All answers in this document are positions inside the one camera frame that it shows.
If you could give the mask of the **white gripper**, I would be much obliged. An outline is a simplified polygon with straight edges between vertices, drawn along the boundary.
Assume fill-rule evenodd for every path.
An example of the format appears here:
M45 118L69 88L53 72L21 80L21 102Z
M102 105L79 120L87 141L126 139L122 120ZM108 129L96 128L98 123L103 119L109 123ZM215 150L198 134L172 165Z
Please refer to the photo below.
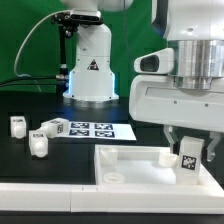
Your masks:
M173 154L179 142L174 126L213 131L207 146L212 162L224 133L224 78L213 80L210 90L192 90L175 88L170 76L138 75L131 84L129 113L134 120L165 125Z

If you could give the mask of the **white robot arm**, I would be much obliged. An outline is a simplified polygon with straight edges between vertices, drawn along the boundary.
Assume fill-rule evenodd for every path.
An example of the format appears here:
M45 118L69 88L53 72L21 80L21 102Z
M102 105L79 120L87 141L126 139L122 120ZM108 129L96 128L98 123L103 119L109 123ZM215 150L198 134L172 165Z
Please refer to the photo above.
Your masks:
M126 9L133 0L61 1L69 8L66 31L78 34L64 98L80 105L117 100L111 31L101 12ZM151 25L167 47L135 60L129 112L137 121L162 124L170 143L175 127L208 131L211 161L224 133L224 0L152 0Z

